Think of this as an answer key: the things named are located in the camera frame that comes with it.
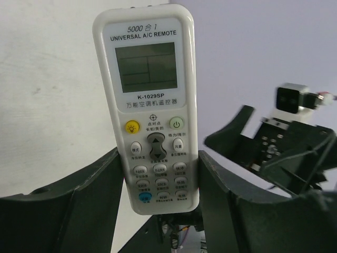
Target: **air conditioner remote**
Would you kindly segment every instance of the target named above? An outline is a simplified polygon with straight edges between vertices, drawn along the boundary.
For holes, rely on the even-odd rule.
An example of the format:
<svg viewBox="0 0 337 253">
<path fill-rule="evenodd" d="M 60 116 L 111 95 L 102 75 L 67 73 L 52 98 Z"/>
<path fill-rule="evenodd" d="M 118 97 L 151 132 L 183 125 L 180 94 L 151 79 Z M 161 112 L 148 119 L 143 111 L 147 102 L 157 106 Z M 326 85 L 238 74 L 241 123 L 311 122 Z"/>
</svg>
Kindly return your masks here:
<svg viewBox="0 0 337 253">
<path fill-rule="evenodd" d="M 197 185 L 194 23 L 181 5 L 101 13 L 93 36 L 132 209 L 192 211 Z"/>
</svg>

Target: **power button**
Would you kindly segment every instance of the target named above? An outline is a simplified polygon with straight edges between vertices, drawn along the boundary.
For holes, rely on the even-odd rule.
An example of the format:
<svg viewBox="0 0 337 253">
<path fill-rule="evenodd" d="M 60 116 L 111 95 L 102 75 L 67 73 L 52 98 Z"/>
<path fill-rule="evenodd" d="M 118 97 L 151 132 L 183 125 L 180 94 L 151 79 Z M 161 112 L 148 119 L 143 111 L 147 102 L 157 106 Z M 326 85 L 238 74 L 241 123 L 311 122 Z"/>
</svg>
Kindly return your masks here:
<svg viewBox="0 0 337 253">
<path fill-rule="evenodd" d="M 173 118 L 171 118 L 171 120 L 170 120 L 170 127 L 172 129 L 176 129 L 176 130 L 183 128 L 184 127 L 184 121 L 183 121 L 183 119 L 181 117 L 173 117 Z"/>
</svg>

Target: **remote display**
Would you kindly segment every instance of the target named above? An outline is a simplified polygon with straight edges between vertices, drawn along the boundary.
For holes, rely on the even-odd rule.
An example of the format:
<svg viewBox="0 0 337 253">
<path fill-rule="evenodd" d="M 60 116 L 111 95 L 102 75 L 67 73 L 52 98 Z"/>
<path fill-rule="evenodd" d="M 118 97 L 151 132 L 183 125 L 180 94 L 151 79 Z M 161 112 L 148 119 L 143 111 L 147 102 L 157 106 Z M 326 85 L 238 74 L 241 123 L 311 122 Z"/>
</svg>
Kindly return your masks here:
<svg viewBox="0 0 337 253">
<path fill-rule="evenodd" d="M 93 36 L 132 209 L 199 204 L 194 23 L 177 4 L 101 13 Z"/>
</svg>

